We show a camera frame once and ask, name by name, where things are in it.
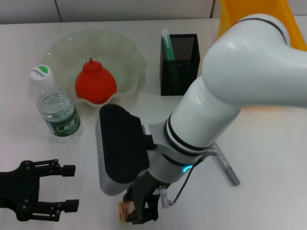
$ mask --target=pencil holder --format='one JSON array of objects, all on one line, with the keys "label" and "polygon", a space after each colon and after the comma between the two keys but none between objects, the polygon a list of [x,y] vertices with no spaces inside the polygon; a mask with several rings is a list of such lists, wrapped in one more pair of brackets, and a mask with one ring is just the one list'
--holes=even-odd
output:
[{"label": "pencil holder", "polygon": [[161,96],[184,95],[197,78],[200,51],[197,34],[170,34],[175,60],[167,60],[161,39]]}]

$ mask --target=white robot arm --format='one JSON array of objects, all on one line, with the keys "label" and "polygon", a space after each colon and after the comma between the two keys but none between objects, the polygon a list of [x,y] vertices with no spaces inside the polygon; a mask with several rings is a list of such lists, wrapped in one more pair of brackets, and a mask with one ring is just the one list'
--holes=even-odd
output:
[{"label": "white robot arm", "polygon": [[100,187],[108,195],[128,188],[123,201],[133,201],[135,210],[126,221],[157,220],[157,189],[168,188],[199,164],[243,106],[307,105],[307,53],[289,44],[279,20],[250,15],[209,49],[202,76],[166,121],[142,127],[123,108],[102,107],[96,128]]},{"label": "white robot arm", "polygon": [[289,44],[284,25],[268,15],[250,15],[232,26],[209,49],[202,76],[171,115],[175,133],[204,148],[242,106],[306,106],[307,53]]}]

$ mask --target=glass bowl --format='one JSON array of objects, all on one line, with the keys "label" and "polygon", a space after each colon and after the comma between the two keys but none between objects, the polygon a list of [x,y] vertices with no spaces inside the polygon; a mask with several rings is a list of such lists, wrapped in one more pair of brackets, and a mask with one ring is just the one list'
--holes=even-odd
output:
[{"label": "glass bowl", "polygon": [[[76,78],[90,58],[100,61],[117,84],[117,92],[102,104],[79,98],[75,92]],[[42,64],[51,68],[55,81],[68,89],[75,103],[86,102],[96,107],[113,97],[135,92],[146,67],[145,58],[133,40],[107,29],[82,30],[62,38],[44,54]]]}]

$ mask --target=plastic bottle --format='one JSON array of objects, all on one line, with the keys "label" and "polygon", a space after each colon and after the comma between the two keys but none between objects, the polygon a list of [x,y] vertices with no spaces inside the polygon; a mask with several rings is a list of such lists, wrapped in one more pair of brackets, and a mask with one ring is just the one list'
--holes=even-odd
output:
[{"label": "plastic bottle", "polygon": [[51,69],[38,65],[31,70],[36,107],[50,131],[61,140],[72,141],[82,134],[76,107],[66,88],[54,81]]}]

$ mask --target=yellow box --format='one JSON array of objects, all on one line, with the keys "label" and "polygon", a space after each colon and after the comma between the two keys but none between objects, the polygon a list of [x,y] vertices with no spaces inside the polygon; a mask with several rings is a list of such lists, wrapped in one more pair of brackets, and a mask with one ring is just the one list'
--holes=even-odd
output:
[{"label": "yellow box", "polygon": [[220,37],[241,18],[265,13],[279,19],[287,28],[291,46],[307,51],[307,46],[298,29],[287,0],[221,0],[222,14],[217,37]]}]

